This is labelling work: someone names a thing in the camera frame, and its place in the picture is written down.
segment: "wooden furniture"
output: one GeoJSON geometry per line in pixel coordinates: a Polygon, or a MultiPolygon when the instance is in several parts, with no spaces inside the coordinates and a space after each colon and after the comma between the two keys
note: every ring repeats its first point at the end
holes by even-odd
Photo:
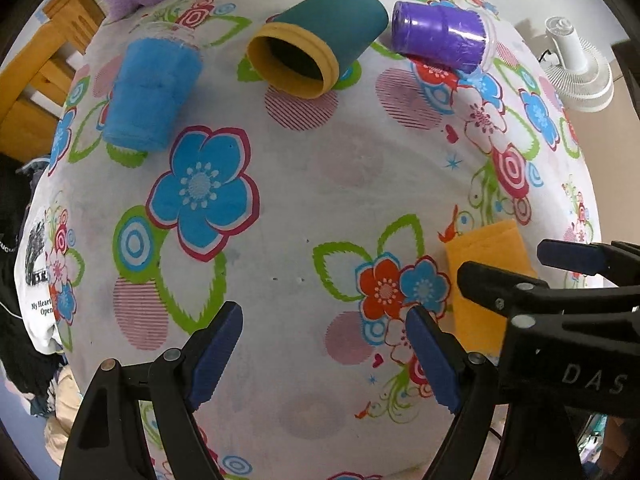
{"type": "Polygon", "coordinates": [[[104,19],[94,0],[52,0],[44,11],[50,21],[0,73],[0,153],[23,162],[49,153],[58,123],[23,95],[25,88],[31,85],[62,106],[74,70],[58,50],[69,42],[84,54],[104,19]]]}

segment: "white fan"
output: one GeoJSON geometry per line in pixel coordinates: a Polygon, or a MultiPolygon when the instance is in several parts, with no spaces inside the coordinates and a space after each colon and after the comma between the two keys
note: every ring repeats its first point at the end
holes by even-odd
{"type": "Polygon", "coordinates": [[[556,46],[559,64],[546,64],[546,76],[567,108],[599,112],[613,99],[613,74],[606,58],[580,38],[562,16],[546,20],[546,32],[556,46]]]}

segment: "green leaf print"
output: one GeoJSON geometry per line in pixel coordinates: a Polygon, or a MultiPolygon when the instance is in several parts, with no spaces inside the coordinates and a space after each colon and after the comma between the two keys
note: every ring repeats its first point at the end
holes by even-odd
{"type": "Polygon", "coordinates": [[[320,276],[320,281],[324,285],[324,288],[331,294],[336,300],[350,302],[350,301],[359,301],[364,296],[362,294],[357,295],[348,295],[340,290],[338,290],[337,286],[332,280],[329,271],[327,270],[327,258],[334,255],[341,254],[356,254],[359,256],[364,262],[371,262],[372,257],[369,256],[364,248],[352,244],[351,242],[328,242],[325,244],[318,245],[318,247],[314,248],[313,252],[313,261],[314,267],[316,268],[316,272],[318,276],[320,276]]]}
{"type": "Polygon", "coordinates": [[[107,153],[109,153],[111,160],[123,165],[125,168],[137,168],[141,166],[148,155],[147,152],[137,152],[136,150],[120,148],[109,142],[107,142],[106,145],[107,153]]]}
{"type": "Polygon", "coordinates": [[[249,61],[247,56],[244,56],[238,64],[238,81],[242,83],[251,83],[255,81],[262,81],[262,76],[258,74],[257,70],[249,61]]]}
{"type": "Polygon", "coordinates": [[[402,229],[411,229],[413,232],[413,236],[415,239],[415,250],[416,255],[415,259],[418,260],[421,256],[424,255],[424,235],[422,233],[422,226],[420,225],[420,220],[415,214],[409,214],[401,216],[395,222],[392,222],[388,225],[385,231],[382,233],[382,236],[378,239],[378,256],[385,252],[385,244],[394,234],[402,229]]]}
{"type": "Polygon", "coordinates": [[[158,272],[156,276],[156,290],[160,299],[164,303],[164,307],[171,315],[176,325],[183,329],[188,334],[193,334],[196,330],[206,328],[209,323],[216,316],[222,304],[225,300],[226,294],[226,257],[223,253],[220,253],[213,260],[214,277],[209,287],[209,298],[207,304],[204,306],[203,311],[200,313],[198,319],[193,319],[187,314],[180,305],[175,301],[172,294],[166,288],[164,280],[162,279],[162,273],[158,272]]]}
{"type": "Polygon", "coordinates": [[[362,76],[362,67],[358,60],[354,61],[353,64],[347,69],[347,71],[342,74],[338,82],[334,85],[333,90],[345,90],[353,85],[355,85],[362,76]]]}
{"type": "Polygon", "coordinates": [[[68,258],[69,256],[71,256],[76,260],[76,262],[78,262],[78,276],[74,281],[71,282],[71,286],[76,287],[80,285],[82,277],[84,276],[84,259],[82,258],[82,256],[80,256],[80,253],[78,251],[71,247],[67,248],[66,250],[65,257],[68,258]]]}
{"type": "Polygon", "coordinates": [[[489,159],[471,179],[469,190],[469,203],[471,207],[480,212],[481,225],[489,225],[495,222],[494,206],[496,202],[502,202],[500,184],[495,174],[493,161],[489,159]]]}
{"type": "Polygon", "coordinates": [[[367,415],[379,418],[387,414],[396,424],[408,424],[414,420],[418,416],[415,401],[420,397],[418,394],[410,393],[410,384],[409,369],[405,365],[398,375],[385,384],[380,402],[374,402],[367,407],[367,415]]]}
{"type": "Polygon", "coordinates": [[[62,341],[62,346],[68,352],[74,351],[74,340],[71,337],[71,327],[68,323],[61,319],[58,323],[58,333],[60,334],[60,341],[62,341]]]}
{"type": "Polygon", "coordinates": [[[88,148],[85,148],[84,150],[80,150],[80,151],[78,151],[78,149],[77,149],[78,142],[80,141],[80,137],[82,136],[82,133],[84,132],[84,128],[85,128],[86,124],[88,123],[89,118],[91,118],[91,116],[94,114],[94,112],[97,109],[103,107],[108,102],[109,102],[108,100],[99,102],[97,105],[95,105],[93,108],[91,108],[91,110],[86,115],[84,120],[82,120],[82,123],[80,123],[80,127],[78,128],[78,132],[76,133],[76,135],[74,137],[74,142],[71,144],[71,149],[69,150],[69,163],[70,164],[75,164],[76,162],[80,162],[82,159],[84,159],[86,156],[88,156],[93,150],[95,150],[98,147],[98,144],[100,144],[100,141],[102,140],[102,134],[98,135],[98,138],[95,139],[94,142],[88,148]]]}
{"type": "Polygon", "coordinates": [[[534,158],[536,158],[538,156],[538,153],[540,152],[540,140],[538,140],[538,136],[536,135],[536,133],[533,130],[533,128],[529,125],[529,123],[527,121],[525,121],[519,115],[519,113],[517,113],[512,108],[509,108],[508,106],[505,106],[504,110],[507,113],[511,114],[513,117],[515,117],[518,120],[518,122],[521,124],[521,126],[530,135],[531,144],[526,150],[521,149],[521,147],[519,147],[519,146],[516,146],[516,148],[522,154],[522,156],[524,157],[525,160],[532,161],[534,158]]]}
{"type": "Polygon", "coordinates": [[[513,72],[514,74],[517,74],[519,76],[520,73],[518,72],[518,69],[520,65],[518,65],[516,68],[512,68],[511,66],[507,65],[503,60],[496,57],[494,59],[494,66],[496,67],[497,71],[500,72],[502,79],[504,79],[504,81],[507,83],[509,88],[511,88],[511,90],[513,90],[515,94],[520,94],[518,89],[516,89],[516,87],[511,84],[511,81],[509,81],[509,75],[504,71],[504,69],[507,69],[510,72],[513,72]]]}
{"type": "Polygon", "coordinates": [[[212,43],[208,43],[208,44],[203,45],[203,48],[209,48],[210,46],[219,46],[219,45],[225,43],[225,41],[230,40],[232,37],[234,37],[236,34],[238,34],[244,28],[247,28],[252,23],[252,21],[249,18],[243,18],[242,16],[230,16],[230,15],[227,15],[227,16],[209,16],[207,18],[207,20],[205,21],[205,23],[208,22],[209,20],[225,20],[226,22],[234,22],[235,25],[224,36],[222,36],[221,38],[217,39],[216,41],[213,41],[212,43]]]}
{"type": "Polygon", "coordinates": [[[395,52],[391,52],[386,46],[378,43],[377,41],[371,43],[371,47],[377,53],[382,54],[382,56],[388,57],[389,59],[404,59],[404,56],[402,56],[401,54],[396,54],[395,52]]]}
{"type": "Polygon", "coordinates": [[[566,140],[566,131],[565,127],[569,128],[569,121],[567,121],[564,117],[560,117],[560,134],[562,135],[562,145],[564,146],[564,150],[567,152],[571,158],[580,158],[580,146],[571,139],[571,143],[575,146],[575,149],[572,150],[569,146],[569,143],[566,140]]]}
{"type": "Polygon", "coordinates": [[[156,422],[156,414],[154,413],[154,406],[148,400],[140,400],[140,415],[142,416],[142,425],[145,427],[146,436],[160,451],[164,451],[162,445],[162,439],[158,431],[156,422]]]}

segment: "yellow sponge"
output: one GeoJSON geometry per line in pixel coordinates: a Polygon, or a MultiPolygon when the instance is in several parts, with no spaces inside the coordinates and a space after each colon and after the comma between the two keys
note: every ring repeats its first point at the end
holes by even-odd
{"type": "Polygon", "coordinates": [[[498,356],[507,320],[462,297],[458,269],[464,262],[472,261],[536,278],[518,225],[513,219],[504,220],[454,238],[445,247],[452,281],[455,335],[468,352],[498,356]]]}

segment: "white t-shirt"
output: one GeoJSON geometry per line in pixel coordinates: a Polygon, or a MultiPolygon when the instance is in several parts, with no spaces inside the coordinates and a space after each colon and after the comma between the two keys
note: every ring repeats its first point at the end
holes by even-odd
{"type": "Polygon", "coordinates": [[[22,320],[33,346],[38,352],[53,354],[62,349],[62,342],[53,314],[47,279],[47,182],[47,179],[41,179],[33,195],[18,247],[14,278],[22,320]]]}

